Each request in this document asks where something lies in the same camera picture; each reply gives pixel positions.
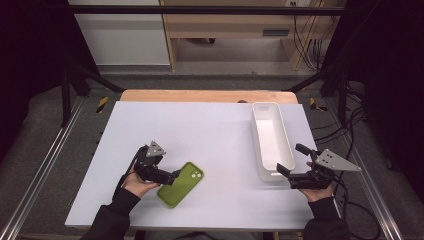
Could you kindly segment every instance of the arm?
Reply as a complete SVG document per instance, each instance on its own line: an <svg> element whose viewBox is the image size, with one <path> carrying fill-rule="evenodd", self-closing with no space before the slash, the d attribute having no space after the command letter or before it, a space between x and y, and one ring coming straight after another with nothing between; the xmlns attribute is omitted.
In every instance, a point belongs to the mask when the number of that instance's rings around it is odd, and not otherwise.
<svg viewBox="0 0 424 240"><path fill-rule="evenodd" d="M81 240L124 239L130 226L131 210L146 192L157 186L156 183L144 183L137 174L128 175L113 202L100 207L93 225Z"/></svg>
<svg viewBox="0 0 424 240"><path fill-rule="evenodd" d="M314 219L306 223L303 231L305 240L346 240L350 239L347 223L340 219L333 201L333 187L312 190L299 189L308 199Z"/></svg>
<svg viewBox="0 0 424 240"><path fill-rule="evenodd" d="M308 202L314 219L309 220L304 229L305 240L346 240L350 239L347 223L339 218L333 197Z"/></svg>

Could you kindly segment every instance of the black curtain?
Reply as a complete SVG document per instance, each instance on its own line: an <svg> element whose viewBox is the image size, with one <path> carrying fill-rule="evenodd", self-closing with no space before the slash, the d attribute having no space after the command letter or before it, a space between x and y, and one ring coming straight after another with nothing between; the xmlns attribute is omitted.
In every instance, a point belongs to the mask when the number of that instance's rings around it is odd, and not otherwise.
<svg viewBox="0 0 424 240"><path fill-rule="evenodd" d="M0 159L13 144L29 100L60 86L65 66L99 73L74 15L45 11L45 4L68 2L0 1ZM84 82L84 76L69 77Z"/></svg>
<svg viewBox="0 0 424 240"><path fill-rule="evenodd" d="M360 5L364 1L349 1ZM365 85L363 106L394 169L424 201L424 12L422 1L383 0L356 39L345 72ZM345 19L340 23L352 21ZM354 24L339 25L331 64Z"/></svg>

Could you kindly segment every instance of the human hand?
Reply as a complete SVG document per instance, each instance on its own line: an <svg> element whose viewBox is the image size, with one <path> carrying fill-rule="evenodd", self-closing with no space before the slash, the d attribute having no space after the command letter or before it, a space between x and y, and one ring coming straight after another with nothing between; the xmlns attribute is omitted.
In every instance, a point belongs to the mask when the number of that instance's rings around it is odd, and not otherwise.
<svg viewBox="0 0 424 240"><path fill-rule="evenodd" d="M132 194L141 198L144 194L146 194L149 190L159 186L159 184L151 182L144 182L137 173L134 173L134 165L131 168L131 174L127 176L122 184L122 187L130 191Z"/></svg>
<svg viewBox="0 0 424 240"><path fill-rule="evenodd" d="M309 167L312 166L312 162L306 163ZM331 184L326 189L299 189L303 193L308 202L316 202L320 199L333 196L333 187Z"/></svg>

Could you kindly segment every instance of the white cabinet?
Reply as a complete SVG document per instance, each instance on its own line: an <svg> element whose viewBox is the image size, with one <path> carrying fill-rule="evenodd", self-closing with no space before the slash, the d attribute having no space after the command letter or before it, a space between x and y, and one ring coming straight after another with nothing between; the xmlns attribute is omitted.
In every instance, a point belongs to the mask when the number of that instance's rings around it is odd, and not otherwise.
<svg viewBox="0 0 424 240"><path fill-rule="evenodd" d="M69 0L71 5L159 5L157 0ZM97 65L169 65L162 16L76 14Z"/></svg>

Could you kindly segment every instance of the wooden table edge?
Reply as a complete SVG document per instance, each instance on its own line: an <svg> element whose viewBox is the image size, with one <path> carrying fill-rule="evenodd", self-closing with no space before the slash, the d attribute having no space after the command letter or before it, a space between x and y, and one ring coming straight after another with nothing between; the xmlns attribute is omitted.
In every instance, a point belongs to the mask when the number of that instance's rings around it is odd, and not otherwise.
<svg viewBox="0 0 424 240"><path fill-rule="evenodd" d="M276 102L297 104L292 92L263 90L151 90L129 89L120 101L137 102Z"/></svg>

